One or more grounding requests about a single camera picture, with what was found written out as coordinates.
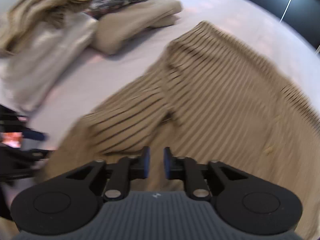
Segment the white folded towel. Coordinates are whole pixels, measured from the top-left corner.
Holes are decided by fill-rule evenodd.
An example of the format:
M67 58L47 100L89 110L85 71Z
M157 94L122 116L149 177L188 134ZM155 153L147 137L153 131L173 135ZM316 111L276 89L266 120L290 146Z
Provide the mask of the white folded towel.
M24 112L37 109L57 79L91 43L98 22L84 13L67 16L56 29L41 22L27 46L1 57L2 94Z

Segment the polka dot bed sheet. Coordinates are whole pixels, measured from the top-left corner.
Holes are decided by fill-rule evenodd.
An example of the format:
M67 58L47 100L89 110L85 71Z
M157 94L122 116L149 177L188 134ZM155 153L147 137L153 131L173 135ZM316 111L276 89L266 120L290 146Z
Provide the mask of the polka dot bed sheet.
M168 44L205 21L233 36L270 61L277 71L306 95L319 114L319 57L292 30L245 0L180 0L178 22L144 31L116 55L86 49L75 66L33 113L28 125L46 133L43 148L50 150L28 186L47 181L44 168L61 142L84 115L106 101L153 65Z

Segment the brown striped shirt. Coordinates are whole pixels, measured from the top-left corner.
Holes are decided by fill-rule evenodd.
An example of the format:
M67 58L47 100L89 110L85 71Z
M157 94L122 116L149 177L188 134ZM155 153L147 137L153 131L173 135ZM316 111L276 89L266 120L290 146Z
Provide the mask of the brown striped shirt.
M211 23L171 41L141 77L81 117L44 178L144 146L150 176L135 181L135 190L181 189L164 178L168 146L174 155L220 160L291 190L303 204L297 233L319 237L319 114L270 61Z

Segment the tan folded garment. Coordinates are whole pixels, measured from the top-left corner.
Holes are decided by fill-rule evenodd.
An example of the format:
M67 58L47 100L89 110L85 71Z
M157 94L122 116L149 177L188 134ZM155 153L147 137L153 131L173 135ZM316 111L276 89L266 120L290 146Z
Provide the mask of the tan folded garment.
M120 8L99 19L91 47L114 55L146 29L174 25L182 10L178 0L145 0Z

